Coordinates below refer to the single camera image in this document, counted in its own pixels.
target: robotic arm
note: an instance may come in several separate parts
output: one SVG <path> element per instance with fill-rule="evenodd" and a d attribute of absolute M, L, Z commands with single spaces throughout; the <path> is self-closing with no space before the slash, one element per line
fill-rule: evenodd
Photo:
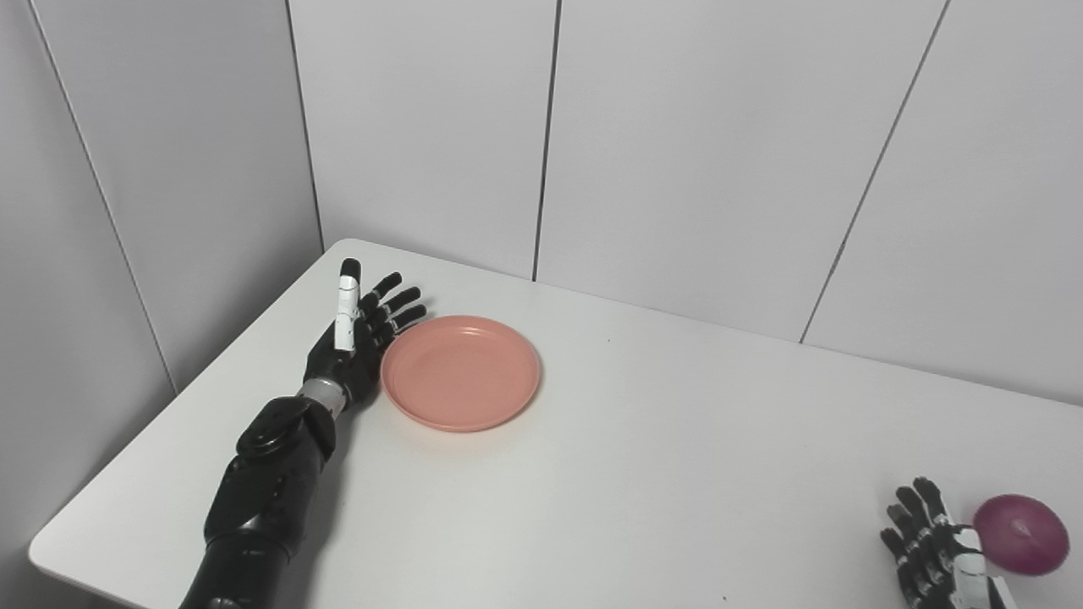
<path fill-rule="evenodd" d="M 986 574 L 978 532 L 952 519 L 931 480 L 899 487 L 896 497 L 887 515 L 898 530 L 884 529 L 880 539 L 911 609 L 1018 609 L 1004 578 Z"/>
<path fill-rule="evenodd" d="M 335 452 L 335 420 L 376 388 L 392 340 L 425 316 L 393 273 L 358 299 L 361 265 L 342 263 L 339 313 L 309 353 L 296 396 L 271 400 L 237 440 L 204 528 L 207 553 L 181 609 L 266 609 L 297 555 L 316 481 Z"/>

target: white wall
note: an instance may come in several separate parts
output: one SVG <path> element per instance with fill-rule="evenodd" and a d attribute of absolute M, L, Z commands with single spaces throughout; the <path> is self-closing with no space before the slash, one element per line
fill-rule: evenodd
<path fill-rule="evenodd" d="M 324 238 L 529 277 L 556 0 L 295 0 Z"/>
<path fill-rule="evenodd" d="M 953 0 L 807 342 L 1083 403 L 1080 23 Z"/>
<path fill-rule="evenodd" d="M 566 0 L 538 281 L 797 340 L 942 0 Z"/>
<path fill-rule="evenodd" d="M 1067 0 L 564 0 L 537 277 L 1083 403 Z M 295 0 L 329 241 L 529 276 L 548 2 Z"/>
<path fill-rule="evenodd" d="M 35 4 L 184 387 L 321 254 L 286 5 Z"/>
<path fill-rule="evenodd" d="M 19 0 L 0 0 L 0 607 L 83 607 L 26 547 L 173 393 Z"/>

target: wall seam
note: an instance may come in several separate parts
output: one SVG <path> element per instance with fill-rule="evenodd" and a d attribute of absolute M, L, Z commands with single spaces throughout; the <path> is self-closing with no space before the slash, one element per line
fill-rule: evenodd
<path fill-rule="evenodd" d="M 90 168 L 90 174 L 94 180 L 94 189 L 97 191 L 97 196 L 102 200 L 102 206 L 105 208 L 105 215 L 109 219 L 109 226 L 113 229 L 113 236 L 117 241 L 117 247 L 120 248 L 120 257 L 125 261 L 125 268 L 128 271 L 128 277 L 132 282 L 132 287 L 135 289 L 135 297 L 139 299 L 140 309 L 143 311 L 143 319 L 146 320 L 147 328 L 151 331 L 151 338 L 154 341 L 154 348 L 158 351 L 158 359 L 161 361 L 161 368 L 166 373 L 166 378 L 169 380 L 169 387 L 173 390 L 173 396 L 178 393 L 177 381 L 173 380 L 173 375 L 170 374 L 169 364 L 166 362 L 166 354 L 161 350 L 161 342 L 158 340 L 158 334 L 154 329 L 154 323 L 151 321 L 151 313 L 146 308 L 146 301 L 143 299 L 143 291 L 139 287 L 139 282 L 135 280 L 135 272 L 132 270 L 131 260 L 128 258 L 128 251 L 125 249 L 123 241 L 120 238 L 120 231 L 117 229 L 116 219 L 113 217 L 113 209 L 109 207 L 109 202 L 105 197 L 105 190 L 102 187 L 102 181 L 97 176 L 97 168 L 94 167 L 94 161 L 90 155 L 90 147 L 87 145 L 87 139 L 82 134 L 82 129 L 79 127 L 79 121 L 75 116 L 75 107 L 71 105 L 71 98 L 68 94 L 67 87 L 64 85 L 64 79 L 61 78 L 60 68 L 56 66 L 56 57 L 53 55 L 53 50 L 49 46 L 49 39 L 45 37 L 45 29 L 41 25 L 41 15 L 38 13 L 38 7 L 34 3 L 34 0 L 27 0 L 27 4 L 30 7 L 30 13 L 34 16 L 35 26 L 38 28 L 38 37 L 41 39 L 41 43 L 45 50 L 45 56 L 49 59 L 49 65 L 53 70 L 53 77 L 56 79 L 56 85 L 61 89 L 61 94 L 64 96 L 64 105 L 67 108 L 68 117 L 71 119 L 71 126 L 75 127 L 76 137 L 79 139 L 79 146 L 82 148 L 83 158 L 87 159 L 87 166 Z"/>
<path fill-rule="evenodd" d="M 560 47 L 560 15 L 563 0 L 557 0 L 557 15 L 552 26 L 552 63 L 549 64 L 549 101 L 545 112 L 545 140 L 542 144 L 542 185 L 538 193 L 538 218 L 534 230 L 534 264 L 531 281 L 538 281 L 538 256 L 542 252 L 542 213 L 545 210 L 545 180 L 549 171 L 549 132 L 552 126 L 552 94 L 557 85 L 557 50 Z"/>
<path fill-rule="evenodd" d="M 827 291 L 827 285 L 831 283 L 832 277 L 835 276 L 835 270 L 838 268 L 838 261 L 843 259 L 843 251 L 846 249 L 846 244 L 850 238 L 850 233 L 853 232 L 853 225 L 858 221 L 858 215 L 861 213 L 861 208 L 864 206 L 865 199 L 869 197 L 869 191 L 872 189 L 873 181 L 876 180 L 876 172 L 879 170 L 880 164 L 884 161 L 884 156 L 887 154 L 887 147 L 891 144 L 891 139 L 895 137 L 895 131 L 899 127 L 902 113 L 906 109 L 906 103 L 910 101 L 911 93 L 914 92 L 914 86 L 917 83 L 917 78 L 922 74 L 922 68 L 925 67 L 925 61 L 929 56 L 929 51 L 932 49 L 932 43 L 937 39 L 937 34 L 940 31 L 940 25 L 943 23 L 944 15 L 948 14 L 948 7 L 950 5 L 951 0 L 944 0 L 944 4 L 940 9 L 940 15 L 937 16 L 937 23 L 932 26 L 932 34 L 929 35 L 929 40 L 925 43 L 925 50 L 922 52 L 922 59 L 917 62 L 917 68 L 914 70 L 914 76 L 910 79 L 910 85 L 906 87 L 906 93 L 902 96 L 899 109 L 896 112 L 895 119 L 891 121 L 891 127 L 888 129 L 887 137 L 884 139 L 884 145 L 880 146 L 879 154 L 876 156 L 876 163 L 873 164 L 872 172 L 870 172 L 869 179 L 865 181 L 865 187 L 861 192 L 861 197 L 858 199 L 858 206 L 853 209 L 853 215 L 850 217 L 850 223 L 846 226 L 846 232 L 843 234 L 843 241 L 838 245 L 835 258 L 831 262 L 831 268 L 827 269 L 827 276 L 823 280 L 823 285 L 820 286 L 820 294 L 815 298 L 815 303 L 812 306 L 812 311 L 809 313 L 809 319 L 805 323 L 805 329 L 801 332 L 801 337 L 798 340 L 800 344 L 804 344 L 806 337 L 808 337 L 809 328 L 812 327 L 812 320 L 815 319 L 815 314 L 820 310 L 820 302 L 823 301 L 823 295 Z"/>

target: black fingertip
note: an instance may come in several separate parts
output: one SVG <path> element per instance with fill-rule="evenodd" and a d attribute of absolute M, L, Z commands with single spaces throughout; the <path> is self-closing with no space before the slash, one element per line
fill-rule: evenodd
<path fill-rule="evenodd" d="M 903 558 L 906 556 L 906 545 L 902 542 L 902 536 L 899 531 L 895 529 L 884 529 L 880 531 L 880 540 L 884 541 L 884 545 L 891 550 L 891 554 L 896 558 Z"/>
<path fill-rule="evenodd" d="M 895 522 L 895 526 L 902 530 L 903 533 L 909 533 L 913 530 L 913 520 L 910 517 L 910 513 L 906 511 L 905 507 L 899 504 L 889 505 L 887 508 L 887 517 Z"/>
<path fill-rule="evenodd" d="M 914 492 L 913 489 L 910 487 L 899 487 L 899 489 L 895 492 L 895 496 L 899 497 L 902 505 L 906 507 L 906 510 L 909 510 L 910 515 L 916 520 L 919 522 L 927 521 L 927 518 L 925 517 L 925 505 L 922 503 L 922 497 L 917 496 L 917 493 Z"/>
<path fill-rule="evenodd" d="M 944 504 L 940 497 L 940 489 L 937 488 L 937 485 L 934 484 L 931 480 L 925 477 L 915 478 L 914 489 L 917 491 L 917 494 L 919 494 L 922 498 L 925 500 L 925 503 L 927 503 L 929 507 L 932 508 L 932 511 L 935 511 L 936 514 L 944 513 Z"/>
<path fill-rule="evenodd" d="M 389 298 L 384 307 L 389 311 L 394 312 L 418 298 L 421 298 L 421 289 L 418 287 L 409 287 Z"/>
<path fill-rule="evenodd" d="M 395 315 L 394 319 L 392 320 L 393 322 L 392 325 L 394 325 L 395 327 L 395 333 L 402 332 L 409 324 L 427 315 L 428 312 L 429 311 L 425 308 L 425 304 L 416 304 L 414 307 L 410 307 L 409 309 L 406 309 L 402 313 Z"/>
<path fill-rule="evenodd" d="M 390 275 L 380 280 L 380 283 L 376 284 L 376 287 L 373 288 L 373 291 L 375 291 L 378 295 L 378 298 L 383 298 L 384 296 L 388 295 L 389 291 L 397 287 L 399 284 L 401 283 L 403 283 L 403 276 L 399 274 L 399 271 L 395 271 L 394 273 L 391 273 Z"/>
<path fill-rule="evenodd" d="M 361 262 L 353 258 L 347 258 L 342 261 L 342 267 L 339 269 L 339 276 L 350 276 L 356 281 L 361 281 Z"/>

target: red onion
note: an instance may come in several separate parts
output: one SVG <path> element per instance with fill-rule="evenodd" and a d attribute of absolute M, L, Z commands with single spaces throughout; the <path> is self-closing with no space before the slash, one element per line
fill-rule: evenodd
<path fill-rule="evenodd" d="M 1055 571 L 1068 557 L 1068 530 L 1044 503 L 999 495 L 974 515 L 986 558 L 1023 575 Z"/>

